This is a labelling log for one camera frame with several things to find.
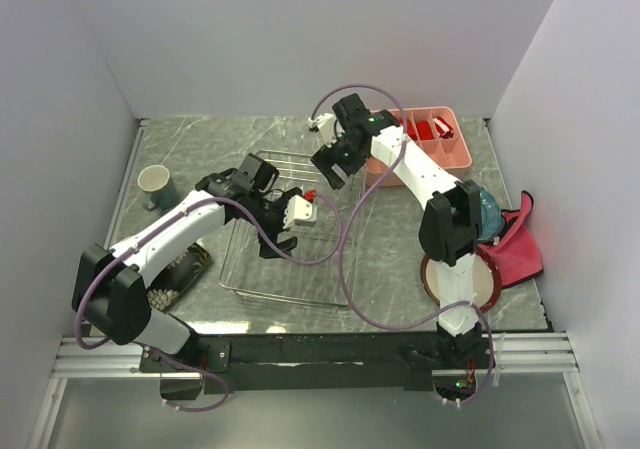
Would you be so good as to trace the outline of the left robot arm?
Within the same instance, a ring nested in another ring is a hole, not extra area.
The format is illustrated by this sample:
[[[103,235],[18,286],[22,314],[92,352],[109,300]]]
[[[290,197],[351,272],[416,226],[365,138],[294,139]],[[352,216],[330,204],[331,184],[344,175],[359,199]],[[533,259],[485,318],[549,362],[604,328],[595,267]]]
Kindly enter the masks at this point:
[[[138,234],[111,248],[85,250],[72,299],[74,330],[88,321],[116,344],[151,346],[163,351],[176,370],[193,368],[200,357],[194,330],[152,308],[147,287],[200,237],[234,219],[258,230],[261,257],[290,255],[296,238],[280,241],[279,234],[314,221],[316,211],[299,188],[271,198],[268,192],[278,176],[272,164],[250,154],[237,168],[205,176],[182,202]]]

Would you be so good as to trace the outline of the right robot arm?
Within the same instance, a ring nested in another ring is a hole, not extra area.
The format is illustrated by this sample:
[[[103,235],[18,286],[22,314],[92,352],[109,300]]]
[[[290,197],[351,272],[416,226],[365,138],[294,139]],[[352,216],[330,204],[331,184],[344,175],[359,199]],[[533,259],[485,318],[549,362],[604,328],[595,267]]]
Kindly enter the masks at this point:
[[[337,101],[331,112],[313,111],[310,131],[323,138],[313,165],[330,187],[375,158],[419,202],[418,239],[435,267],[439,288],[436,354],[449,367],[466,365],[481,349],[481,310],[474,302],[474,263],[482,232],[479,186],[461,181],[434,162],[408,134],[404,110],[370,111],[358,94]]]

